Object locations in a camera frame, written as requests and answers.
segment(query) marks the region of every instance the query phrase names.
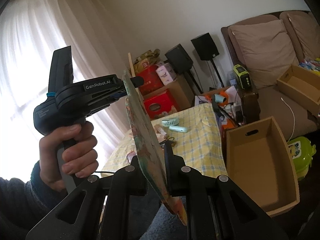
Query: blue rubber band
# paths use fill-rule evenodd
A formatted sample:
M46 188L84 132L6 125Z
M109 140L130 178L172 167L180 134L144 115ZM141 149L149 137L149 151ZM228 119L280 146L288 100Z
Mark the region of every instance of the blue rubber band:
M54 97L55 95L56 95L56 92L47 93L47 97Z

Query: dark sweater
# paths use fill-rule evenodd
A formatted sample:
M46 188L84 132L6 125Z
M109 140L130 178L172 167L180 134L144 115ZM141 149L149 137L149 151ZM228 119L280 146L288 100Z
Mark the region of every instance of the dark sweater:
M65 196L42 182L39 162L27 183L20 179L0 178L0 240L24 240ZM142 234L141 240L186 239L186 227L163 205L159 209L158 202L151 187L145 197L132 197L129 239L138 239Z
M31 179L0 178L0 239L22 240L27 233L64 197L44 184L40 178L39 162Z

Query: speaker stand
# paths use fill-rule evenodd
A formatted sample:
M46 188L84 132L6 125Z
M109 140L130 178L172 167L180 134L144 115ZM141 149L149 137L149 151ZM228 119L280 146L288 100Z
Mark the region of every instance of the speaker stand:
M199 90L200 94L203 94L203 91L201 90L199 84L197 83L197 81L195 80L194 76L192 75L190 70L187 70L186 73L188 73L188 75L190 76L190 78L192 79L192 81L194 82L194 84L196 85L197 89Z
M222 87L224 87L224 84L223 84L223 82L222 82L221 76L220 76L220 74L219 74L219 72L218 72L217 66L215 65L215 63L214 63L214 61L213 61L213 58L210 59L210 62L211 62L212 66L213 66L213 68L214 68L214 70L215 70L215 72L216 72L216 74L217 74L217 76L218 76L218 78L219 78L219 81L221 82Z

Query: speaker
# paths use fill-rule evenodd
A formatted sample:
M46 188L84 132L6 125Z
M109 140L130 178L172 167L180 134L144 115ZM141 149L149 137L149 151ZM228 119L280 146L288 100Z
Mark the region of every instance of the speaker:
M209 33L200 35L191 40L201 60L211 60L219 55L216 44Z
M181 44L178 44L174 48L170 49L165 56L173 67L174 71L178 74L185 73L193 66L192 59L181 46Z

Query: yellow checkered tablecloth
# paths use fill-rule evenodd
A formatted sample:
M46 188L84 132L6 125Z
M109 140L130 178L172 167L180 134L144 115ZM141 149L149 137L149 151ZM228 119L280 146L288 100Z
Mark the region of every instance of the yellow checkered tablecloth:
M227 175L221 151L221 138L215 114L211 104L202 104L184 111L170 115L179 118L179 126L188 128L187 133L164 130L168 137L174 137L177 144L173 147L173 153L183 157L187 166L193 167L203 175L217 177L220 174ZM161 124L160 118L152 121L153 125ZM128 131L118 147L114 150L104 171L117 171L129 165L127 154L136 151L133 138Z

